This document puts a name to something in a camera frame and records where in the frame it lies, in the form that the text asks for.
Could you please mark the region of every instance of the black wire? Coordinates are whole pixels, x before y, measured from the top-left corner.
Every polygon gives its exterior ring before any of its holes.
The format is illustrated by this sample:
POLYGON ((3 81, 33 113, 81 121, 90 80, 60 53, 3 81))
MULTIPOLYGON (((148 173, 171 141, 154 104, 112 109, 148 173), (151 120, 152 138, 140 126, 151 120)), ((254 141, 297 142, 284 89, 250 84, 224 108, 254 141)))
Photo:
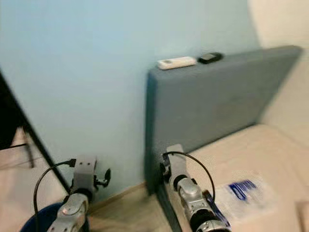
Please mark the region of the black wire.
POLYGON ((208 175, 208 178, 209 180, 211 181, 211 187, 212 187, 212 200, 213 202, 215 201, 216 199, 216 190, 215 190, 215 187, 214 187, 214 183, 213 183, 213 179, 211 177, 211 174, 209 173, 209 171, 207 170, 207 168, 201 163, 201 161, 199 161, 197 158, 194 158, 193 156, 187 154, 187 153, 184 153, 184 152, 181 152, 181 151, 169 151, 169 152, 165 152, 163 153, 163 156, 165 155, 169 155, 169 154, 180 154, 180 155, 183 155, 183 156, 186 156, 192 160, 194 160, 195 162, 197 162, 200 166, 202 166, 202 168, 205 170, 205 172, 207 173, 208 175))
POLYGON ((57 166, 63 165, 63 164, 67 164, 70 165, 71 164, 71 160, 68 161, 64 161, 64 162, 60 162, 57 163, 51 167, 49 167, 48 169, 45 170, 45 172, 41 175, 41 177, 39 178, 37 184, 35 185, 34 188, 34 192, 33 192, 33 206, 34 206, 34 215, 35 215, 35 221, 36 221, 36 232, 39 232, 40 230, 40 225, 39 225, 39 211, 38 211, 38 203, 37 203, 37 193, 38 193, 38 188, 40 185, 40 182, 42 181, 43 177, 52 169, 54 169, 57 166))

